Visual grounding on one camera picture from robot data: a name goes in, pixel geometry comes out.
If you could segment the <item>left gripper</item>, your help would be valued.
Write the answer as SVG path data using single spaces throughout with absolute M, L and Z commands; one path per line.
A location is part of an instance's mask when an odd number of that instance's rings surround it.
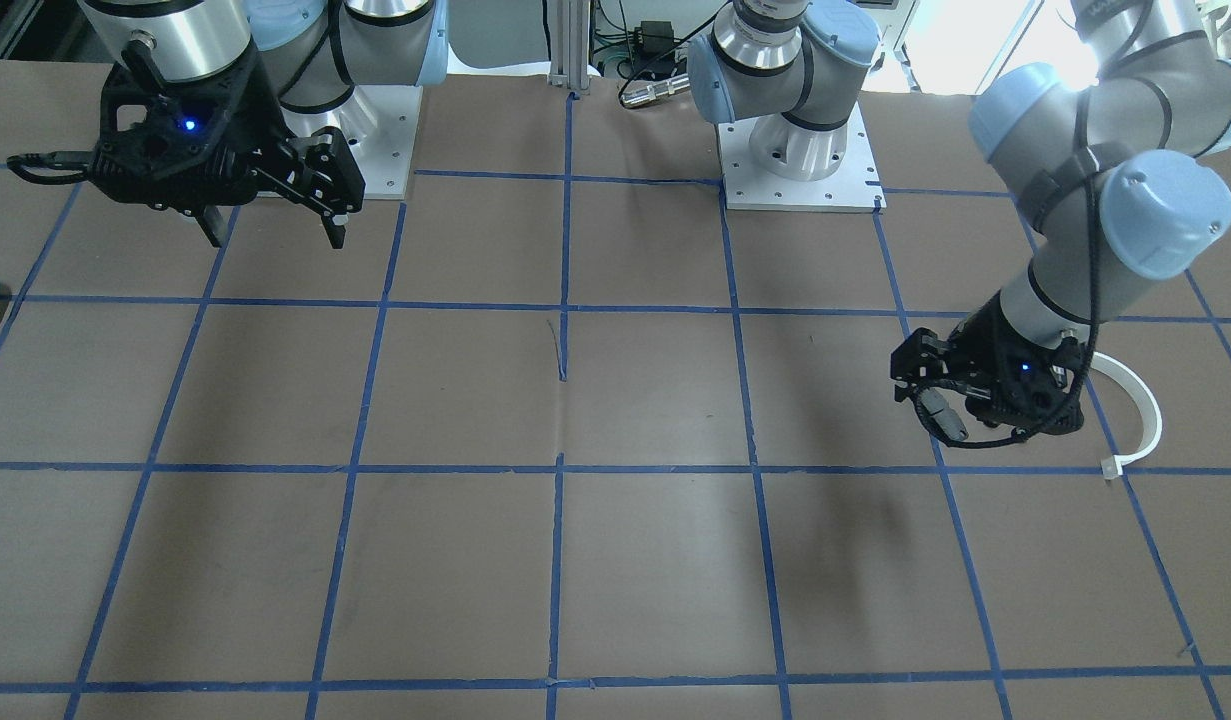
M 1057 370 L 1080 375 L 1089 370 L 1089 342 L 1060 340 L 1049 348 L 1027 340 L 1008 322 L 1000 293 L 963 320 L 947 338 L 947 370 L 972 388 L 964 401 L 985 425 L 1009 425 L 1066 436 L 1085 423 L 1078 398 L 1069 398 L 1069 382 Z

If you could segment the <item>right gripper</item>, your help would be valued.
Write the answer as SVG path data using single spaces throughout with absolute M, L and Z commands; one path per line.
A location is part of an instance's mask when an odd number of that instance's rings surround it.
M 243 206 L 262 190 L 313 210 L 335 250 L 366 201 L 339 127 L 292 137 L 254 44 L 213 76 L 183 82 L 162 76 L 148 46 L 123 47 L 100 92 L 85 178 L 116 202 L 193 210 L 214 249 L 227 240 L 217 206 Z

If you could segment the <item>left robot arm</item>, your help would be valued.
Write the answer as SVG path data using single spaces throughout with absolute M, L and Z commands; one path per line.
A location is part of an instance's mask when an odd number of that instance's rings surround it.
M 899 402 L 929 436 L 968 447 L 958 393 L 1003 446 L 1081 430 L 1080 396 L 1101 325 L 1192 261 L 1231 225 L 1231 191 L 1199 158 L 1231 146 L 1231 60 L 1192 1 L 1076 1 L 1098 78 L 1066 86 L 1045 63 L 991 82 L 970 110 L 972 142 L 1044 238 L 1025 270 L 947 338 L 917 329 L 891 354 Z M 687 78 L 712 124 L 753 118 L 764 169 L 811 181 L 815 142 L 844 138 L 879 46 L 851 1 L 728 1 L 691 41 Z

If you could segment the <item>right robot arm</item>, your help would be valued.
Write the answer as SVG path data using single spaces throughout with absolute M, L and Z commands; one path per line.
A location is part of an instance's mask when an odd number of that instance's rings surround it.
M 275 193 L 332 247 L 366 199 L 367 86 L 438 85 L 443 1 L 84 1 L 114 65 L 81 176 L 110 199 L 177 210 L 222 245 L 223 206 Z

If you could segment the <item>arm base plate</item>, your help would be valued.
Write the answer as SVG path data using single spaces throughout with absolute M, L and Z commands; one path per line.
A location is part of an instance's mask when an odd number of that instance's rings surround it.
M 366 199 L 404 201 L 411 177 L 423 89 L 405 85 L 359 85 L 339 108 L 323 113 L 283 110 L 299 137 L 336 126 L 350 142 L 366 181 Z
M 780 114 L 724 123 L 716 151 L 731 210 L 872 213 L 886 206 L 859 105 L 830 130 Z

